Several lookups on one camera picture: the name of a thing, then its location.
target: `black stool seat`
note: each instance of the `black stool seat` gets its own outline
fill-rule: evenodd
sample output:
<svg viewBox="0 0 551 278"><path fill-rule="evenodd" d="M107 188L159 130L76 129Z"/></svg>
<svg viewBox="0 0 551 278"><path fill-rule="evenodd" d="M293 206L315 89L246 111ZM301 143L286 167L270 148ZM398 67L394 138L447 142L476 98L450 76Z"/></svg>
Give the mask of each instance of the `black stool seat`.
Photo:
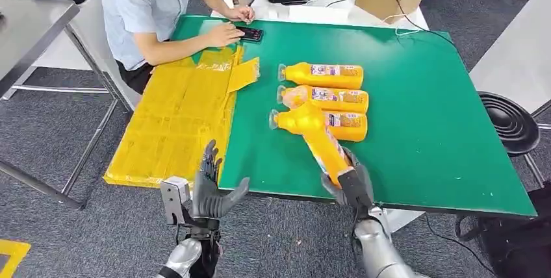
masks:
<svg viewBox="0 0 551 278"><path fill-rule="evenodd" d="M524 155L537 146L539 128L524 108L494 93L478 92L478 95L509 156Z"/></svg>

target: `yellow tape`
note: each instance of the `yellow tape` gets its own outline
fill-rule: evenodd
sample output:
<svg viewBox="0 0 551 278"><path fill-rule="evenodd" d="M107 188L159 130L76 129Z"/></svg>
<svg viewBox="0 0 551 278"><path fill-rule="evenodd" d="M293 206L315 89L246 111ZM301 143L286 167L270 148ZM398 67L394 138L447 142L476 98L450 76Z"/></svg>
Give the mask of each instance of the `yellow tape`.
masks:
<svg viewBox="0 0 551 278"><path fill-rule="evenodd" d="M29 249L30 244L25 242L15 242L9 240L0 239L0 254L8 255L10 258L4 265L4 268L0 268L0 278L10 278L16 272L17 266L23 260Z"/></svg>
<svg viewBox="0 0 551 278"><path fill-rule="evenodd" d="M227 92L235 92L251 83L257 82L260 75L259 69L260 64L258 57L234 66L231 69Z"/></svg>
<svg viewBox="0 0 551 278"><path fill-rule="evenodd" d="M225 47L202 52L197 66L191 58L157 66L104 180L154 188L173 175L193 182L213 138L224 157L236 100L227 89L242 54Z"/></svg>

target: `black pants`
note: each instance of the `black pants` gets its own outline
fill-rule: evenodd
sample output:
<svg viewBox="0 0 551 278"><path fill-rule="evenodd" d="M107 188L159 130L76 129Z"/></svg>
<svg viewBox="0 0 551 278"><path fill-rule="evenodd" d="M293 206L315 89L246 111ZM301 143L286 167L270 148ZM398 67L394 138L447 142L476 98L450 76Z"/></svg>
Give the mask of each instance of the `black pants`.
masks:
<svg viewBox="0 0 551 278"><path fill-rule="evenodd" d="M153 66L145 63L136 70L128 71L120 61L117 60L116 62L117 66L119 66L121 78L126 82L126 85L130 86L130 88L139 94L143 94L144 88L146 88L147 82L149 78L151 78L150 73L151 70L153 70Z"/></svg>

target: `gray carpet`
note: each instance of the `gray carpet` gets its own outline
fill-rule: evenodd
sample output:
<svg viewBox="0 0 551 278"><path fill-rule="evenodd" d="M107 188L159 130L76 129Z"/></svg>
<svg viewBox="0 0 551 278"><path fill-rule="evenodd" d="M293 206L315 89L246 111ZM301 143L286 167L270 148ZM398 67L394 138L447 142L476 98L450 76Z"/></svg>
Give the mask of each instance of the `gray carpet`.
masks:
<svg viewBox="0 0 551 278"><path fill-rule="evenodd" d="M423 0L431 29L450 31L470 69L526 0ZM208 14L198 2L190 12ZM39 69L27 84L97 85L91 73ZM106 95L18 92L0 101L0 157L62 188L107 106ZM551 122L551 112L540 117ZM0 238L32 244L16 277L153 277L173 248L159 191L107 185L101 176L125 128L118 107L90 156L67 209L0 175ZM534 157L551 173L551 134ZM527 189L536 187L522 160L513 160ZM453 236L453 216L429 214L433 228ZM364 277L347 235L352 213L311 202L249 197L222 221L221 277ZM425 217L393 236L404 259L433 278L491 277L468 251L433 236ZM477 253L476 243L470 244Z"/></svg>

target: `juice bottle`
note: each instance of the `juice bottle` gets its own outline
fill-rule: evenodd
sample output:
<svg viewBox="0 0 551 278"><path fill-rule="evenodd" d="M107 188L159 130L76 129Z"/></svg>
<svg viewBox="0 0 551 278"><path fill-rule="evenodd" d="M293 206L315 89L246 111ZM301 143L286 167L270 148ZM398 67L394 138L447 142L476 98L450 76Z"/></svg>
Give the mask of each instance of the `juice bottle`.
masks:
<svg viewBox="0 0 551 278"><path fill-rule="evenodd" d="M345 90L343 88L317 88L299 85L295 88L286 88L280 85L277 88L277 102L293 109L304 102L310 101L322 110L337 110L367 112L369 95L361 90Z"/></svg>
<svg viewBox="0 0 551 278"><path fill-rule="evenodd" d="M340 186L337 177L352 169L344 150L327 129L324 114L318 107L304 103L288 112L272 110L270 127L272 129L279 127L293 134L302 135L322 171L328 174L337 186Z"/></svg>
<svg viewBox="0 0 551 278"><path fill-rule="evenodd" d="M361 142L367 135L367 117L355 112L323 111L326 125L337 140Z"/></svg>
<svg viewBox="0 0 551 278"><path fill-rule="evenodd" d="M363 68L355 65L322 65L299 62L293 66L279 65L280 81L326 88L358 90L363 81Z"/></svg>

